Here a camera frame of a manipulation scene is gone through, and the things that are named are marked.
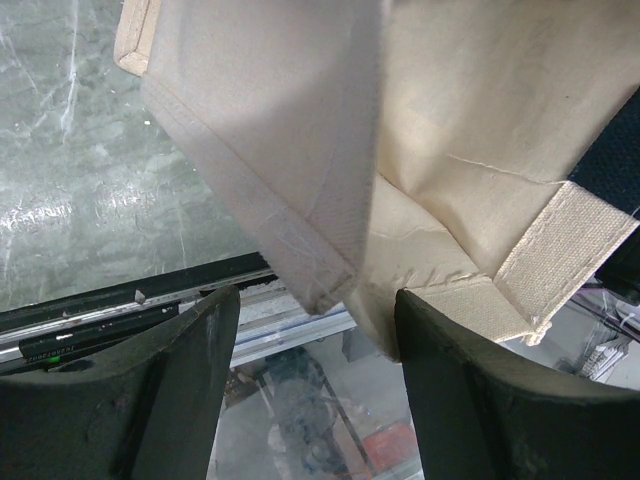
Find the beige canvas tote bag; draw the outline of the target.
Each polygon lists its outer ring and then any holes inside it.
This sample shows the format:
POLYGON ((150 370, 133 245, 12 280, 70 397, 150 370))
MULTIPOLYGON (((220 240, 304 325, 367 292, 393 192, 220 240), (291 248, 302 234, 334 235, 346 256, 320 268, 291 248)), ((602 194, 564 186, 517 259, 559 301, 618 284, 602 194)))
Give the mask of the beige canvas tote bag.
POLYGON ((635 1, 127 1, 115 63, 292 296, 535 345, 639 225, 635 1))

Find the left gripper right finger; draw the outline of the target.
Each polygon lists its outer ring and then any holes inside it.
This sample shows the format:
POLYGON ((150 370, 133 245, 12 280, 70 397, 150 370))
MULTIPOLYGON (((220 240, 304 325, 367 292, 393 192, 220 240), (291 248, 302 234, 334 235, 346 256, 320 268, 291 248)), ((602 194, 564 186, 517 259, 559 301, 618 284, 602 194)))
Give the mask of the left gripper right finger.
POLYGON ((530 361, 406 290, 394 319, 426 478, 638 478, 638 392, 530 361))

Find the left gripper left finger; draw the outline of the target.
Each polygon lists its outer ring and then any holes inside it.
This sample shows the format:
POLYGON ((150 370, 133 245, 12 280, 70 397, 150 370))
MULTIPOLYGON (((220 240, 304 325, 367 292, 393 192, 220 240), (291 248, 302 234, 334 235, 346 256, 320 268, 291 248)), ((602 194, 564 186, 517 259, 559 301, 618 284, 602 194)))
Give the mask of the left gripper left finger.
POLYGON ((5 479, 202 479, 235 344, 233 297, 50 371, 1 380, 5 479))

